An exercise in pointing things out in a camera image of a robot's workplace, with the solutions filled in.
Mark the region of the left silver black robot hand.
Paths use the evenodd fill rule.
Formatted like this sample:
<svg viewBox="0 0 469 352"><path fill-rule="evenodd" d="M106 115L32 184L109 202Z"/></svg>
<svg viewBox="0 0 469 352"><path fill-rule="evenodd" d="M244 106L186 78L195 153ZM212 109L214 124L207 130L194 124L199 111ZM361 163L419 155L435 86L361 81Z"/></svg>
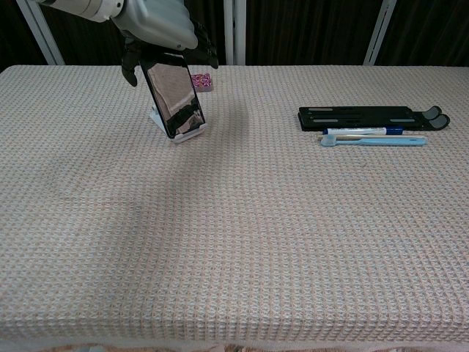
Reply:
<svg viewBox="0 0 469 352"><path fill-rule="evenodd" d="M183 1L125 1L111 20L125 38L121 69L133 87L138 83L135 68L147 53L181 54L197 65L219 66L215 44Z"/></svg>

